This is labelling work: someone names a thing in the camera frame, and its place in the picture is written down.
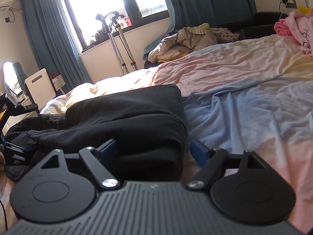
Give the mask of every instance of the beige puffer jacket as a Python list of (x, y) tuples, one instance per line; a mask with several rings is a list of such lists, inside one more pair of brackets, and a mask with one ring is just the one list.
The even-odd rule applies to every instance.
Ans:
[(215, 45), (217, 42), (216, 36), (211, 31), (205, 35), (193, 34), (185, 27), (178, 33), (161, 40), (161, 43), (149, 53), (148, 60), (152, 63), (160, 60), (175, 60), (184, 54)]

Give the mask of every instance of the wall socket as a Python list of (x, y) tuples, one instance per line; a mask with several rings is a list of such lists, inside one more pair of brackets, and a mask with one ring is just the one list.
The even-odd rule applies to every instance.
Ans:
[(285, 6), (286, 8), (297, 9), (297, 3), (295, 2), (295, 0), (288, 0)]

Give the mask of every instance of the round black pad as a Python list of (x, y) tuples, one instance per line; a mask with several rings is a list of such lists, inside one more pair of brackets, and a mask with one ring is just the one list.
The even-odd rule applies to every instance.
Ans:
[(211, 199), (227, 217), (250, 225), (286, 220), (295, 205), (295, 193), (287, 182), (262, 169), (221, 178), (212, 186)]
[(54, 203), (66, 198), (69, 194), (69, 188), (66, 184), (48, 181), (37, 185), (32, 191), (32, 195), (39, 202)]
[(87, 210), (95, 199), (91, 182), (67, 168), (34, 167), (11, 192), (10, 203), (19, 218), (35, 223), (57, 223)]

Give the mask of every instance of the teal curtain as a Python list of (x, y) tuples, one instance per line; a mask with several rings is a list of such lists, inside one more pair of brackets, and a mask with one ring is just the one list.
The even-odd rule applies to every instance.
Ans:
[(27, 79), (27, 76), (25, 75), (23, 68), (19, 62), (14, 62), (13, 63), (13, 68), (16, 74), (16, 77), (18, 78), (18, 83), (24, 93), (26, 93), (24, 83), (25, 79)]
[(91, 82), (59, 12), (56, 0), (20, 0), (26, 32), (39, 69), (62, 75), (68, 92)]
[[(250, 21), (256, 13), (254, 0), (165, 0), (171, 17), (172, 30), (209, 23), (218, 25)], [(144, 54), (153, 50), (161, 37), (145, 48)]]

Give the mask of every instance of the metal screw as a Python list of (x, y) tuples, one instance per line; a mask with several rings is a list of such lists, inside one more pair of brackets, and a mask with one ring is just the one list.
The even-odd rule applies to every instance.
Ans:
[(119, 182), (116, 179), (106, 179), (102, 182), (102, 185), (105, 187), (115, 187), (118, 183)]
[(193, 180), (190, 181), (187, 186), (191, 189), (200, 189), (203, 188), (204, 182), (200, 180)]

